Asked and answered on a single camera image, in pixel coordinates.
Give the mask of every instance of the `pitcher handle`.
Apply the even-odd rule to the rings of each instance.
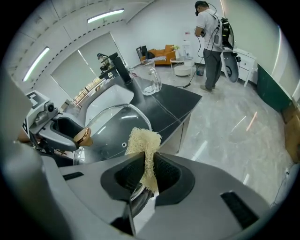
[[[153,90],[155,92],[159,92],[161,90],[160,76],[159,76],[157,70],[154,67],[151,68],[151,73],[154,76],[154,80],[153,80],[153,84],[152,84]]]

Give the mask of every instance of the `ceiling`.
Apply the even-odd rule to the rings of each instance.
[[[21,89],[28,91],[47,65],[78,38],[108,24],[128,23],[152,2],[154,0],[46,0],[17,31],[4,59],[5,67]],[[125,9],[122,14],[87,24],[90,17],[120,8]],[[51,50],[35,67],[29,79],[22,82],[46,46]]]

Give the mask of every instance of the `dark pants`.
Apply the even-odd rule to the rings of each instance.
[[[206,69],[205,87],[211,90],[216,85],[221,75],[221,52],[210,51],[204,49],[203,51]]]

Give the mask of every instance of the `orange sofa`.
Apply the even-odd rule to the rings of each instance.
[[[153,53],[155,57],[165,57],[165,60],[154,60],[155,65],[169,65],[170,59],[175,58],[175,51],[173,50],[173,45],[166,45],[165,49],[156,50],[151,49],[149,52]]]

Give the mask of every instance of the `person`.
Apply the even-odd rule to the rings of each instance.
[[[211,92],[221,75],[222,52],[222,23],[215,10],[209,8],[205,1],[195,3],[197,26],[195,35],[204,37],[205,46],[203,57],[205,60],[206,82],[200,88]]]

